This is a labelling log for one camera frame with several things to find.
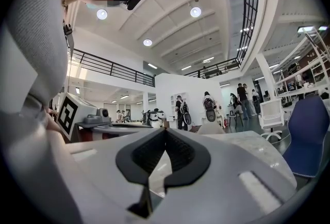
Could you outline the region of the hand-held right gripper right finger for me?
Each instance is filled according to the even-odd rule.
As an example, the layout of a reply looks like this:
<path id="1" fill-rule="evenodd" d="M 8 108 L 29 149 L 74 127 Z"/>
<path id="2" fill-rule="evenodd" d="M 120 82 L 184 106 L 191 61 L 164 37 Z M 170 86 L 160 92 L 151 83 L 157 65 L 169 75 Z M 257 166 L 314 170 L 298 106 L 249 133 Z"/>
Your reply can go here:
<path id="1" fill-rule="evenodd" d="M 296 192 L 296 180 L 282 155 L 253 131 L 185 136 L 209 151 L 208 170 L 195 183 L 164 189 L 172 175 L 164 153 L 152 173 L 152 191 L 161 202 L 155 224 L 245 224 L 265 217 Z"/>

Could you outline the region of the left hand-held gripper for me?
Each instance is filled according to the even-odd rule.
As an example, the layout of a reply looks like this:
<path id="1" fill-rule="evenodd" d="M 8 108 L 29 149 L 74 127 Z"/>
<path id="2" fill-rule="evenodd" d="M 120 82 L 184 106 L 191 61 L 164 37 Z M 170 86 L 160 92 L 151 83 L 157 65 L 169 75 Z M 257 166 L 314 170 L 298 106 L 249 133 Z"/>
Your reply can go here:
<path id="1" fill-rule="evenodd" d="M 142 124 L 111 123 L 107 109 L 98 108 L 71 93 L 64 94 L 56 122 L 69 141 L 81 140 L 79 128 L 91 129 L 93 140 L 111 139 L 153 128 Z"/>

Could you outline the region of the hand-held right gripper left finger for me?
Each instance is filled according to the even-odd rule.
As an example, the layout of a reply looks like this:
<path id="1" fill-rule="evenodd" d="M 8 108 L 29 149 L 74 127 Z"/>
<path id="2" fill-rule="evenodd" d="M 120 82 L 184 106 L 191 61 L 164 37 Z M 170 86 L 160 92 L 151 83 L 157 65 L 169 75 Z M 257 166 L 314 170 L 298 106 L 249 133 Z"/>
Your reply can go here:
<path id="1" fill-rule="evenodd" d="M 139 129 L 107 140 L 70 143 L 65 149 L 83 176 L 124 212 L 151 224 L 168 224 L 160 201 L 168 175 L 166 129 Z"/>

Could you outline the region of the person's left forearm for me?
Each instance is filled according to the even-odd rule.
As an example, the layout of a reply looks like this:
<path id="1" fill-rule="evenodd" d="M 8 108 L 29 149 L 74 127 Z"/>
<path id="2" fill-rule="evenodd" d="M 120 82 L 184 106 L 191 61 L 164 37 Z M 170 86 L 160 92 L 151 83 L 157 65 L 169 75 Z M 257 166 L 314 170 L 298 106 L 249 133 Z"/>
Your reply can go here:
<path id="1" fill-rule="evenodd" d="M 55 115 L 57 116 L 58 115 L 58 112 L 57 111 L 54 111 L 52 109 L 47 109 L 46 110 L 47 112 L 47 126 L 46 126 L 46 129 L 47 130 L 52 130 L 52 131 L 56 131 L 58 133 L 62 133 L 62 130 L 61 128 L 59 127 L 59 125 L 54 121 L 52 115 Z"/>

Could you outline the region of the white and black robot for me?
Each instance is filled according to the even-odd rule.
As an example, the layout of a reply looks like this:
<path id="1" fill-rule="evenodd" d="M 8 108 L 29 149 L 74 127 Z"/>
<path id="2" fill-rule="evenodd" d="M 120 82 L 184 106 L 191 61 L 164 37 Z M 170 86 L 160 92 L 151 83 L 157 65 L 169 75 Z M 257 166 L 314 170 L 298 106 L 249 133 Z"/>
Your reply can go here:
<path id="1" fill-rule="evenodd" d="M 166 118 L 165 113 L 158 108 L 154 110 L 148 110 L 147 112 L 142 112 L 143 120 L 142 124 L 151 126 L 153 128 L 163 127 L 163 122 Z"/>

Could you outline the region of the black mezzanine railing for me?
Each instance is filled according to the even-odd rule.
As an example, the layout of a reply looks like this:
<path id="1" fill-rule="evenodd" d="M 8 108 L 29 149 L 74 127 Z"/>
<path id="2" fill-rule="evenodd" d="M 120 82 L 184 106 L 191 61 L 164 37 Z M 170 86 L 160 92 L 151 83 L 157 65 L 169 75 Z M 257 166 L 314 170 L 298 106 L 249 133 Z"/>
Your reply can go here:
<path id="1" fill-rule="evenodd" d="M 141 0 L 132 11 L 78 4 L 74 28 L 94 43 L 78 44 L 71 63 L 148 86 L 162 72 L 204 79 L 227 74 L 240 68 L 247 48 L 242 37 L 252 30 L 246 1 Z M 256 11 L 258 0 L 251 1 Z M 193 7 L 202 11 L 197 18 L 190 15 Z M 107 11 L 105 20 L 97 18 L 99 9 Z M 143 45 L 145 39 L 153 44 Z"/>

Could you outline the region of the white stand with dark oval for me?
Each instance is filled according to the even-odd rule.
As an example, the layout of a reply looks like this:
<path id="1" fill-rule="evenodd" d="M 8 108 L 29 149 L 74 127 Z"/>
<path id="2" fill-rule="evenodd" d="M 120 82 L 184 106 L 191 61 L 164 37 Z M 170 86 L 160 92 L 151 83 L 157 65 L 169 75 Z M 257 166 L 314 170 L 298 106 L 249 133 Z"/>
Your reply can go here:
<path id="1" fill-rule="evenodd" d="M 209 110 L 206 111 L 202 117 L 202 124 L 216 122 L 221 127 L 224 127 L 224 111 L 221 109 Z"/>

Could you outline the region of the black chair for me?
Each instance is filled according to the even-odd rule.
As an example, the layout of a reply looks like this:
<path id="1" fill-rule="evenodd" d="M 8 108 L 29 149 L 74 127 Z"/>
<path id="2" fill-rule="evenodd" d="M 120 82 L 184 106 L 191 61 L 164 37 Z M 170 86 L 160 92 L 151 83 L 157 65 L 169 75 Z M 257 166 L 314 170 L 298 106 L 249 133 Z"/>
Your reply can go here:
<path id="1" fill-rule="evenodd" d="M 243 125 L 243 119 L 242 119 L 240 111 L 231 110 L 227 117 L 228 117 L 228 125 L 229 126 L 231 126 L 232 120 L 234 121 L 235 128 L 237 127 L 239 121 L 241 122 L 241 125 Z"/>

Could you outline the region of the white office chair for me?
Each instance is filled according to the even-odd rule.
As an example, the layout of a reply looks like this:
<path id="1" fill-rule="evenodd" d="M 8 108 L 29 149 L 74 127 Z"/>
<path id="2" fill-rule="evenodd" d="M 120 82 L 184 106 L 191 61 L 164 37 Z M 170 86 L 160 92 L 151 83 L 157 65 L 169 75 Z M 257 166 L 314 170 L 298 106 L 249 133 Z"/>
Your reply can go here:
<path id="1" fill-rule="evenodd" d="M 269 132 L 262 133 L 261 137 L 265 137 L 266 140 L 269 140 L 274 136 L 280 141 L 282 139 L 282 131 L 275 131 L 274 128 L 285 125 L 281 99 L 274 99 L 261 103 L 260 110 L 261 114 L 258 116 L 260 127 L 263 130 L 270 129 Z"/>

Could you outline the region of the blue chair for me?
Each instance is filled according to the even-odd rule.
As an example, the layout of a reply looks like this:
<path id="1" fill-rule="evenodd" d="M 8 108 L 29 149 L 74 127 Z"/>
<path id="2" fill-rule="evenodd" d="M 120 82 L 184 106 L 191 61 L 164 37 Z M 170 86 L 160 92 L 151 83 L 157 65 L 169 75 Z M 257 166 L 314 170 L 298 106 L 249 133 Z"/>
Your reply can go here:
<path id="1" fill-rule="evenodd" d="M 321 175 L 330 161 L 330 111 L 318 95 L 298 101 L 287 122 L 291 137 L 283 158 L 297 189 Z"/>

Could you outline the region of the white metal shelving rack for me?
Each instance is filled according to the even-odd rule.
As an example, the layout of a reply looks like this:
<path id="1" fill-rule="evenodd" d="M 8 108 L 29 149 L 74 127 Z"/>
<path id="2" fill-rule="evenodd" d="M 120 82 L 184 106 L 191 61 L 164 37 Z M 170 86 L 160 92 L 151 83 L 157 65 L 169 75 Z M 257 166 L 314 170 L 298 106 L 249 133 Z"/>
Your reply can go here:
<path id="1" fill-rule="evenodd" d="M 323 35 L 327 27 L 302 27 L 298 45 L 272 70 L 279 75 L 274 80 L 274 94 L 282 102 L 307 94 L 330 95 L 330 46 Z"/>

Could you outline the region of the person's grey knit top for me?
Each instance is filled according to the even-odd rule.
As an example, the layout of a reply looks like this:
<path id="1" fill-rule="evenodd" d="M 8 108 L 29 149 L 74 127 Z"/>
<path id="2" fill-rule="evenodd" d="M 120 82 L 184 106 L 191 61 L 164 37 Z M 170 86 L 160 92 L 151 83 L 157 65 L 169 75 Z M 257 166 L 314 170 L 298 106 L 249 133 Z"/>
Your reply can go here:
<path id="1" fill-rule="evenodd" d="M 0 25 L 0 111 L 47 126 L 64 85 L 68 46 L 62 0 L 13 0 Z"/>

